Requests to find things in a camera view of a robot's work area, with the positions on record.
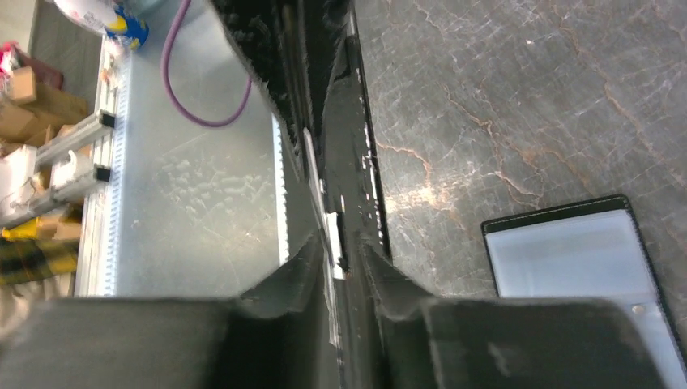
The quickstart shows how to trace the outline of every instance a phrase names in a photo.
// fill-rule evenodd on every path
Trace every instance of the marble countertop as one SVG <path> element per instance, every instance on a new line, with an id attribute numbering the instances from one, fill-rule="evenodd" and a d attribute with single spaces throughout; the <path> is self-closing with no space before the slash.
<path id="1" fill-rule="evenodd" d="M 481 222 L 622 193 L 687 339 L 684 2 L 368 0 L 356 11 L 403 271 L 435 293 L 493 296 Z"/>

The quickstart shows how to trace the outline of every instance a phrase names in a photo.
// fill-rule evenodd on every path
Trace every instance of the red object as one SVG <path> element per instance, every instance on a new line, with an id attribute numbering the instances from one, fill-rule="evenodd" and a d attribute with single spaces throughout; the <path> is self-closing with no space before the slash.
<path id="1" fill-rule="evenodd" d="M 49 66 L 45 62 L 38 61 L 37 59 L 29 57 L 25 52 L 23 52 L 17 42 L 9 41 L 5 42 L 2 46 L 2 53 L 14 52 L 14 55 L 19 62 L 20 67 L 30 66 L 33 73 L 36 74 L 36 80 L 39 83 L 44 83 L 55 89 L 62 90 L 62 83 L 64 82 L 64 75 L 61 71 Z"/>

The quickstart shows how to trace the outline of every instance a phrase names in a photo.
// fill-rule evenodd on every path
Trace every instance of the yellow object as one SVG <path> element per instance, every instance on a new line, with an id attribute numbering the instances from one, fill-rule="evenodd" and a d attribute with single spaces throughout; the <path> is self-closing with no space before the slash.
<path id="1" fill-rule="evenodd" d="M 38 218 L 27 221 L 13 229 L 2 229 L 2 237 L 9 240 L 36 239 L 38 237 Z"/>

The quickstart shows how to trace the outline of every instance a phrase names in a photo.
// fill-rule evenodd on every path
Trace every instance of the plaid fabric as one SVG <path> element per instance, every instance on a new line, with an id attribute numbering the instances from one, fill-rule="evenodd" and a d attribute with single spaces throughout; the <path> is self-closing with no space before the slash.
<path id="1" fill-rule="evenodd" d="M 79 240 L 7 240 L 0 237 L 0 285 L 44 280 L 76 271 Z"/>

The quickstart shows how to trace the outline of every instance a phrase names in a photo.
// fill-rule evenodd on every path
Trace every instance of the gray floor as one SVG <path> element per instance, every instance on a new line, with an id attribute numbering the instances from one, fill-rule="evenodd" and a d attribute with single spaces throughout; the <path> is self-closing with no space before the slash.
<path id="1" fill-rule="evenodd" d="M 101 38 L 70 22 L 51 3 L 38 2 L 31 55 L 64 74 L 62 90 L 96 101 Z"/>
<path id="2" fill-rule="evenodd" d="M 396 264 L 492 296 L 481 222 L 623 193 L 687 339 L 684 2 L 356 10 Z"/>

